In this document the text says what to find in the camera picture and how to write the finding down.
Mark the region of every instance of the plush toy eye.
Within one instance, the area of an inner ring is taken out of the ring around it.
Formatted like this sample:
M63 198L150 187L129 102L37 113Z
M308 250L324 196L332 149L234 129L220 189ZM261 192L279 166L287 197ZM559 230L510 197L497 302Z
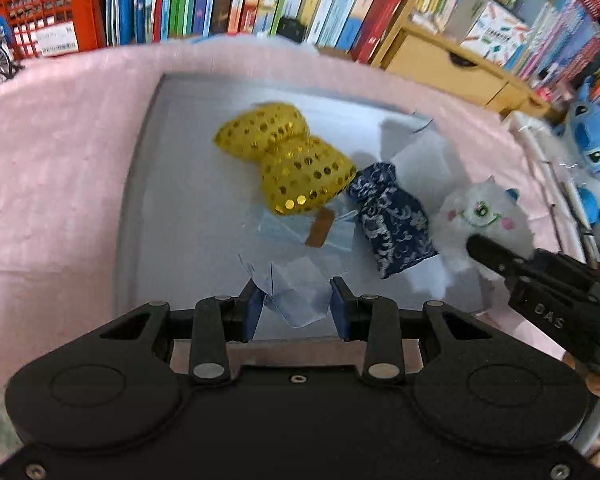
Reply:
M484 218L489 214L489 207L484 202L480 201L475 205L474 214L480 218Z
M600 152L587 153L587 156L589 157L589 160L594 164L600 162Z

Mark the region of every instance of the white label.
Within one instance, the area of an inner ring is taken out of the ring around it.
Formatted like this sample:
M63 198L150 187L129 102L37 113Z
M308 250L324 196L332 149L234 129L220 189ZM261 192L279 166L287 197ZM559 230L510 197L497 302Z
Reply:
M51 27L40 28L37 37L40 54L44 57L78 52L78 39L75 37L74 22L59 23Z

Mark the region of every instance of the pink cheek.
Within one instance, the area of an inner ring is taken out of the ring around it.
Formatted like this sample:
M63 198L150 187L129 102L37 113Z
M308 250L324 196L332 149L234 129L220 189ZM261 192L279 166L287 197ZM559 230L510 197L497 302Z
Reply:
M507 231L515 228L515 226L516 226L516 224L514 223L514 221L511 218L509 218L508 216L505 216L502 219L502 227L504 227Z

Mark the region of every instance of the brown tape strip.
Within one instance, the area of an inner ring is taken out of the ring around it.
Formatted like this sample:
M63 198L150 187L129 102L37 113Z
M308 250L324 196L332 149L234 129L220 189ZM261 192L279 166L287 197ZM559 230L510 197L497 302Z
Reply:
M335 218L336 213L331 209L320 208L318 216L315 218L314 223L311 224L309 236L304 244L308 247L322 247L327 240L329 229L331 229Z

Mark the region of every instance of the red plastic basket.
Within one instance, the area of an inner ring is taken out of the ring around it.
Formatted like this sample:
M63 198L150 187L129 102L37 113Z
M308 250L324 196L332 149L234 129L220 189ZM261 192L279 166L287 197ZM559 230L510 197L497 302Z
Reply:
M0 0L2 15L13 34L13 48L22 59L39 57L36 31L73 22L78 50L105 46L101 0Z

